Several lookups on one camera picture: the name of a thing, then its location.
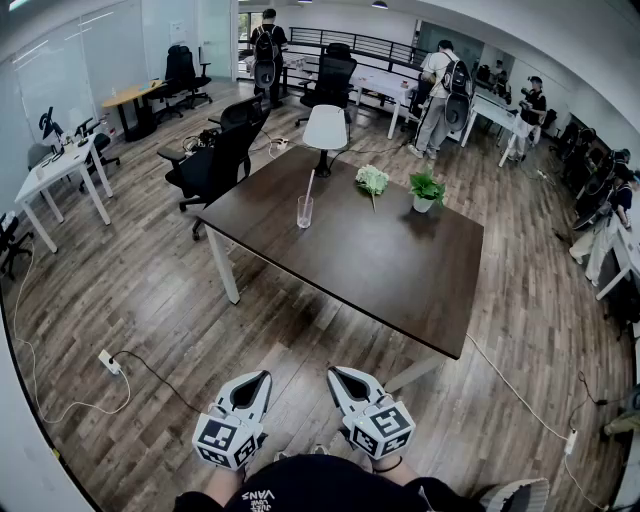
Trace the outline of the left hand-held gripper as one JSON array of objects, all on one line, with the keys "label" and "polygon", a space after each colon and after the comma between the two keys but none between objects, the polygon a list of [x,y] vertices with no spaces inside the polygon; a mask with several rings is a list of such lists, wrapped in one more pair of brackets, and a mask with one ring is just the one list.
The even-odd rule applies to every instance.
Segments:
[{"label": "left hand-held gripper", "polygon": [[201,413],[192,436],[197,455],[206,463],[231,471],[245,468],[264,442],[260,422],[267,412],[273,379],[267,370],[240,375],[223,385],[218,404],[224,409],[240,409],[246,418],[214,406]]}]

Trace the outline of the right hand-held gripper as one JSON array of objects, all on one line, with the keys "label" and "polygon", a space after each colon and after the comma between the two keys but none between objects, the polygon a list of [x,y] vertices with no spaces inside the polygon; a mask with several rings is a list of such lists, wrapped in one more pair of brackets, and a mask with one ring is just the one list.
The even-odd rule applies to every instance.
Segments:
[{"label": "right hand-held gripper", "polygon": [[327,383],[355,449],[374,460],[405,449],[415,422],[404,403],[394,402],[375,377],[350,367],[330,367]]}]

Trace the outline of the pink plastic straw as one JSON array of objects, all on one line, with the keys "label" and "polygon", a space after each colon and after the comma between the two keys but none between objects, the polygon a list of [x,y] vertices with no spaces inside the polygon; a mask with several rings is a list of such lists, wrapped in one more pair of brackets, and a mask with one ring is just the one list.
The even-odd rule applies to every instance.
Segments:
[{"label": "pink plastic straw", "polygon": [[314,181],[314,177],[315,177],[315,170],[311,171],[310,174],[310,179],[309,179],[309,184],[307,187],[307,191],[306,191],[306,195],[305,195],[305,201],[304,201],[304,208],[303,208],[303,221],[304,221],[304,227],[308,228],[311,224],[311,217],[309,214],[309,203],[310,203],[310,199],[311,199],[311,190],[312,190],[312,186],[313,186],[313,181]]}]

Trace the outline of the black monitor on arm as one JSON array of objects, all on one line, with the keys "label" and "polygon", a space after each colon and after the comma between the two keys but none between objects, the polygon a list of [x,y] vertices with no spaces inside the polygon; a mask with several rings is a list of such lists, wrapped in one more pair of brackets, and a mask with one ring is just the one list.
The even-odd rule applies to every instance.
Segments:
[{"label": "black monitor on arm", "polygon": [[57,122],[52,119],[53,107],[50,106],[48,110],[40,117],[39,128],[42,131],[42,139],[45,140],[52,134],[55,135],[59,144],[62,143],[62,136],[64,131]]}]

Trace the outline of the person's right forearm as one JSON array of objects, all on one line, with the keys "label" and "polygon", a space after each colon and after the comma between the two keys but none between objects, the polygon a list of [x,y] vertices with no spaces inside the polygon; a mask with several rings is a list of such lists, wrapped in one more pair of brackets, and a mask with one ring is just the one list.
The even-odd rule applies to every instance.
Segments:
[{"label": "person's right forearm", "polygon": [[419,475],[404,461],[395,470],[388,473],[376,474],[382,476],[391,482],[400,486],[405,486],[413,480],[416,480]]}]

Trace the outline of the white table leg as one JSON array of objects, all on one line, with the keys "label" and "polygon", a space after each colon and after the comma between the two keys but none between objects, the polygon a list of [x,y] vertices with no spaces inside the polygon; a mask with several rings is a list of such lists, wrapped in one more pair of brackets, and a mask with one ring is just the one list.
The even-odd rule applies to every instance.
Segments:
[{"label": "white table leg", "polygon": [[426,373],[441,366],[445,361],[446,357],[444,355],[435,352],[433,355],[429,355],[422,360],[412,363],[409,367],[392,377],[384,385],[384,388],[389,393],[396,392],[404,386],[421,378]]}]

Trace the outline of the person's black t-shirt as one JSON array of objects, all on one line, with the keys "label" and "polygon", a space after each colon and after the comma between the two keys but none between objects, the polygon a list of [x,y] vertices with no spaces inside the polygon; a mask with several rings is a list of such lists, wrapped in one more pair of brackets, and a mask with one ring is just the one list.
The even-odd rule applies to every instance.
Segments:
[{"label": "person's black t-shirt", "polygon": [[205,490],[178,495],[172,512],[486,512],[436,478],[400,486],[333,455],[274,461],[245,479],[225,506]]}]

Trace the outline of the grey ribbed object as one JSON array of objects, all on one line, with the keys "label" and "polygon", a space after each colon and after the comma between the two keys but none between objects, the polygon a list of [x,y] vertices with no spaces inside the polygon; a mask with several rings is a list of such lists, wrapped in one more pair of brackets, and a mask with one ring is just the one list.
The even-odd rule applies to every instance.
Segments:
[{"label": "grey ribbed object", "polygon": [[550,492],[546,478],[494,485],[477,494],[486,512],[544,512]]}]

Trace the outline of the green plant in white pot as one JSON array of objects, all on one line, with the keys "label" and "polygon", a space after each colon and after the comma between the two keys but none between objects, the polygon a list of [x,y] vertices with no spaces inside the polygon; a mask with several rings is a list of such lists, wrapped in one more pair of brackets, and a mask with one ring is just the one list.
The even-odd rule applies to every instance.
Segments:
[{"label": "green plant in white pot", "polygon": [[410,193],[413,195],[413,209],[426,213],[433,204],[443,205],[446,186],[434,179],[431,167],[410,175]]}]

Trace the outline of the white flower bouquet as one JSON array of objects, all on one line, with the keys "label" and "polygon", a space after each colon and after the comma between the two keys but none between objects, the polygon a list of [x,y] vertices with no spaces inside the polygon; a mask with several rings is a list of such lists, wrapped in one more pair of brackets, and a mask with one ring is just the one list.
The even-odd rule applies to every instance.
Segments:
[{"label": "white flower bouquet", "polygon": [[368,164],[358,169],[355,183],[370,196],[373,210],[376,210],[375,198],[386,190],[389,176],[375,166]]}]

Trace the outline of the white shade table lamp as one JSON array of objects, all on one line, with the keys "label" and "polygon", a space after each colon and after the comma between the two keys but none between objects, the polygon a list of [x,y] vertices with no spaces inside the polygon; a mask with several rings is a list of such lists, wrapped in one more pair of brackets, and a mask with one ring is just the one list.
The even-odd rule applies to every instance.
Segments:
[{"label": "white shade table lamp", "polygon": [[307,121],[303,142],[320,151],[320,159],[314,168],[315,175],[329,177],[328,152],[341,150],[348,143],[344,109],[334,105],[316,105]]}]

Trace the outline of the white table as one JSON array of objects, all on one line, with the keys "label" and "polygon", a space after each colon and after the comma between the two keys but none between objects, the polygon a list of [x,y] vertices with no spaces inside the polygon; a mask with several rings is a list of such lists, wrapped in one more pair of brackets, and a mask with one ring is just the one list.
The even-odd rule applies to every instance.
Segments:
[{"label": "white table", "polygon": [[506,109],[498,106],[497,104],[494,104],[487,99],[482,98],[481,96],[475,95],[474,99],[470,103],[467,124],[461,138],[460,145],[462,147],[466,146],[476,118],[479,115],[485,117],[489,121],[492,121],[494,124],[498,124],[504,129],[505,132],[510,135],[507,148],[505,149],[504,154],[501,156],[498,163],[498,166],[502,168],[507,160],[508,151],[514,146],[517,138],[517,134],[515,133],[516,116],[509,113]]},{"label": "white table", "polygon": [[618,261],[619,271],[611,278],[596,295],[597,300],[604,298],[621,280],[632,273],[640,280],[640,237],[636,238],[630,230],[623,227],[620,221],[615,221],[616,235],[610,236],[609,252],[613,252]]},{"label": "white table", "polygon": [[387,138],[391,140],[400,114],[404,114],[404,120],[409,118],[411,93],[417,89],[418,81],[414,78],[405,78],[389,71],[358,64],[350,78],[350,84],[356,92],[356,106],[360,105],[365,90],[381,94],[384,98],[390,98],[393,101],[394,109],[387,134]]}]

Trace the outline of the grey chair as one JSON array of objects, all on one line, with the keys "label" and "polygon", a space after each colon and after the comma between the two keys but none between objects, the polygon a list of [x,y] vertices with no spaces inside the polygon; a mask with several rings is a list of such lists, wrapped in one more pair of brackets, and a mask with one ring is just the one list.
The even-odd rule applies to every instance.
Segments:
[{"label": "grey chair", "polygon": [[43,160],[50,157],[54,153],[54,150],[49,145],[40,143],[33,144],[27,152],[27,167],[31,171],[34,167],[40,164]]}]

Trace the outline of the black metal railing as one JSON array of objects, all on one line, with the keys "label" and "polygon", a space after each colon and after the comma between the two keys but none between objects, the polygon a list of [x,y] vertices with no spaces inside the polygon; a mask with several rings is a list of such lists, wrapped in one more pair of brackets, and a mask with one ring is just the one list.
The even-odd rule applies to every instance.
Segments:
[{"label": "black metal railing", "polygon": [[289,51],[304,57],[304,71],[316,74],[320,56],[331,44],[346,46],[359,65],[405,77],[417,76],[427,51],[373,36],[329,29],[291,27]]}]

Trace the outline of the table with patterned cloth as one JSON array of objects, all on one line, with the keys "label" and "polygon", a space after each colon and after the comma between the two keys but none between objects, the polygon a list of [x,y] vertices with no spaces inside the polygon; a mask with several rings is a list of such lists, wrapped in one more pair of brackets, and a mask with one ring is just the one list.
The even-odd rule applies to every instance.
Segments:
[{"label": "table with patterned cloth", "polygon": [[[240,79],[253,79],[254,57],[249,55],[238,63]],[[300,53],[286,52],[283,57],[283,70],[280,77],[279,94],[286,97],[291,86],[303,87],[304,80],[313,80],[317,74],[319,59]]]}]

